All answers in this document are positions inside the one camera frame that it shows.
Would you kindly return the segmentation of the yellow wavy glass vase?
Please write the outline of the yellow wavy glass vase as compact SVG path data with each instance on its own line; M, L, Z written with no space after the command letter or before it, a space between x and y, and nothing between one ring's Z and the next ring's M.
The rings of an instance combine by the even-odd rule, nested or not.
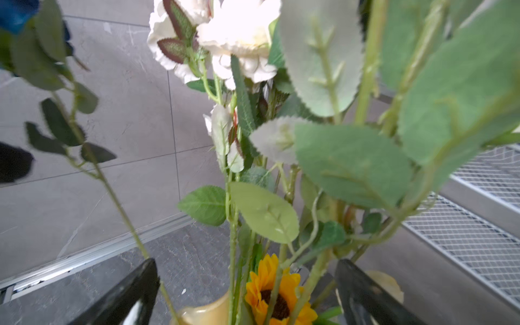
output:
M404 292L395 278L390 275L367 270L375 283L384 289L399 304L404 302ZM201 307L187 307L180 311L182 324L227 324L228 323L229 295L225 294L213 303ZM353 316L352 324L378 324L378 320L372 315L375 310L381 309L381 304L373 305L369 309L365 305L352 302L349 311L344 312L340 307L332 307L321 314L314 324L349 324L347 316Z

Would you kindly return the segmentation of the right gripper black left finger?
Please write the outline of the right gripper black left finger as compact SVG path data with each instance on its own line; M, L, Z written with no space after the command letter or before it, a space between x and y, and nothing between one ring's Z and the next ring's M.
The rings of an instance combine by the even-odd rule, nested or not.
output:
M149 324L159 286L156 261L147 259L70 323Z

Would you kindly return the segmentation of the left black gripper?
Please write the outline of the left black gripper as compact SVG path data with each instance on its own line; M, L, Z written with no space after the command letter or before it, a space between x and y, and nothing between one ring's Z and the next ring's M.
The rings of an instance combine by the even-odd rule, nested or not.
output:
M4 142L1 142L0 159L1 184L14 183L26 177L31 172L34 162L30 152Z

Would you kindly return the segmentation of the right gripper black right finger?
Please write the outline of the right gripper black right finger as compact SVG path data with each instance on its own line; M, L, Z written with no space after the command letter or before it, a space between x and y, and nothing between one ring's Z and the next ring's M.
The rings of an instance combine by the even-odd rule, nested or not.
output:
M338 262L334 279L347 324L424 324L348 259Z

